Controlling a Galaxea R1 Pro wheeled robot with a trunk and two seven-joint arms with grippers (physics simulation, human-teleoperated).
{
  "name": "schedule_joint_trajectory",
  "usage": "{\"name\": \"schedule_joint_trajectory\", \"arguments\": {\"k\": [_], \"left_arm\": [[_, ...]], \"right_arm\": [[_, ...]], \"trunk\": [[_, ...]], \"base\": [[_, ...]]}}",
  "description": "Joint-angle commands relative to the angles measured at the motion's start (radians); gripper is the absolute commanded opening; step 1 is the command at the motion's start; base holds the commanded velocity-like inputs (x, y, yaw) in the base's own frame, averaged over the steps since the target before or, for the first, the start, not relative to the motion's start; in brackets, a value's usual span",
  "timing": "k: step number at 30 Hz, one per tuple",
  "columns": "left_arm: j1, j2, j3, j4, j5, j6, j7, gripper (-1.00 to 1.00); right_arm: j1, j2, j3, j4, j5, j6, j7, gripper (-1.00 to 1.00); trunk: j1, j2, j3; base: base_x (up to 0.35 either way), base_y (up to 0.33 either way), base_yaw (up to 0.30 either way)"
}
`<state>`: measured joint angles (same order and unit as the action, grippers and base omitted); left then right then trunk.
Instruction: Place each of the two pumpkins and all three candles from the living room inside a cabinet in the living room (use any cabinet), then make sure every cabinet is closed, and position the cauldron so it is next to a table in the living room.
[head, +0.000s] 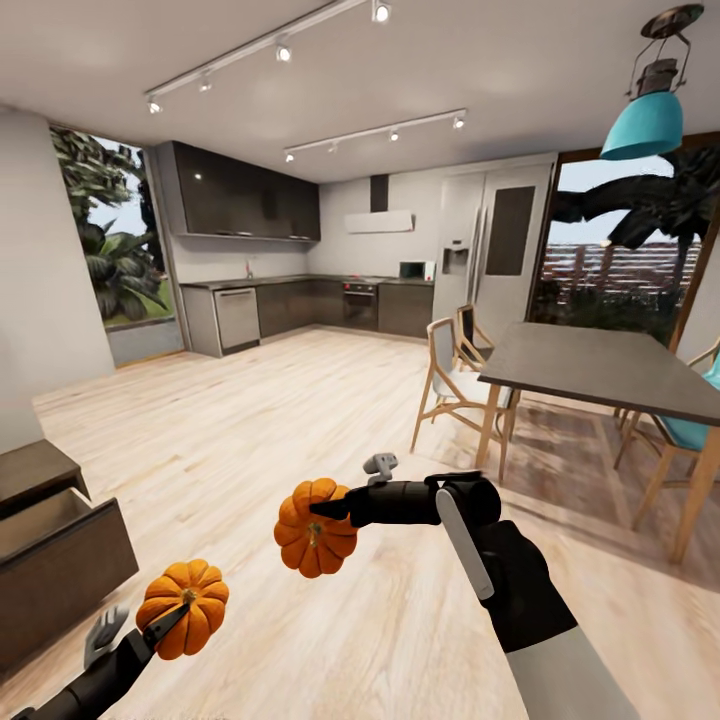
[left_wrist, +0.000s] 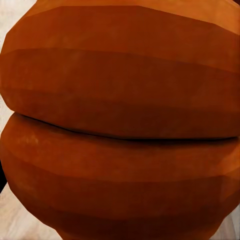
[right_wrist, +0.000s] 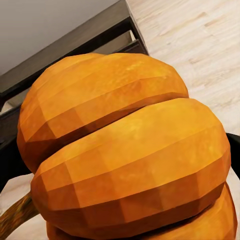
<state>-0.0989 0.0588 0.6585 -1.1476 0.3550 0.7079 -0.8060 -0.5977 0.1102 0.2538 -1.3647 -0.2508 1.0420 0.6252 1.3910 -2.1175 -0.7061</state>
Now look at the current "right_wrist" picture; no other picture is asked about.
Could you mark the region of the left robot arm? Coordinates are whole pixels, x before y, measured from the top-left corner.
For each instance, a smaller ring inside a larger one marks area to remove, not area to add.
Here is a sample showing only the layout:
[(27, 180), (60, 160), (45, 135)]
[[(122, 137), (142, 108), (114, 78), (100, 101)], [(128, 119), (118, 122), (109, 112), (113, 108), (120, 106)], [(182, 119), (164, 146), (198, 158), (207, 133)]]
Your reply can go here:
[(26, 166), (26, 164), (24, 163), (23, 160), (21, 160), (19, 162), (19, 164), (17, 165), (16, 169), (14, 170), (13, 174), (11, 175), (10, 179), (13, 179), (15, 177), (19, 177), (22, 175), (28, 175), (28, 174), (32, 174), (33, 172), (31, 172), (31, 170), (29, 170)]

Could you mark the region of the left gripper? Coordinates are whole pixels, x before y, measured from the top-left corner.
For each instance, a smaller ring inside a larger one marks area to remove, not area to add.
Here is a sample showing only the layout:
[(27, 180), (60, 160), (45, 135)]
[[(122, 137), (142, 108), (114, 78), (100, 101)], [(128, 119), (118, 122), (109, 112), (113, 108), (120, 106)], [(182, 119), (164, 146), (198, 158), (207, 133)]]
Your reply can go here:
[(17, 171), (22, 175), (28, 175), (28, 174), (32, 174), (33, 172), (31, 172), (31, 170), (29, 170), (26, 166), (26, 164), (24, 163), (23, 160), (21, 160), (19, 162), (19, 164), (17, 165)]

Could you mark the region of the pumpkin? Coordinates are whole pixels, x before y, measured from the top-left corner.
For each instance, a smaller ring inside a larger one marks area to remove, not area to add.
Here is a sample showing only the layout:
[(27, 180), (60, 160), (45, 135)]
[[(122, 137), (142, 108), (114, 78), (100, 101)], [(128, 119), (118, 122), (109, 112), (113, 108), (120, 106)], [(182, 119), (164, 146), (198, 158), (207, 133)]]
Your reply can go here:
[(0, 240), (39, 214), (49, 240), (236, 240), (228, 137), (173, 66), (67, 56), (32, 84), (17, 129), (34, 177)]

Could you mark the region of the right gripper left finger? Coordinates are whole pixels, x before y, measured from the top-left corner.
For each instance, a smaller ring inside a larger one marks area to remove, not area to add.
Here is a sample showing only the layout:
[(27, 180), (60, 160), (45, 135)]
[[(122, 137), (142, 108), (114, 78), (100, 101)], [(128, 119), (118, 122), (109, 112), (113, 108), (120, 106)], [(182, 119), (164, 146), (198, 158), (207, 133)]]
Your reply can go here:
[(0, 193), (22, 160), (17, 145), (17, 135), (0, 138)]

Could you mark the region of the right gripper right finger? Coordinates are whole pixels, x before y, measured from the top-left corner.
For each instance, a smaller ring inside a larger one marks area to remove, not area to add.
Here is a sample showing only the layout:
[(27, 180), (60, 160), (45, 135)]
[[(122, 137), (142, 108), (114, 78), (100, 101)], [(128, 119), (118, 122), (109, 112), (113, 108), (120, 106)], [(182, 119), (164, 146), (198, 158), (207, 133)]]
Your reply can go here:
[(227, 133), (231, 146), (231, 167), (240, 179), (240, 135)]

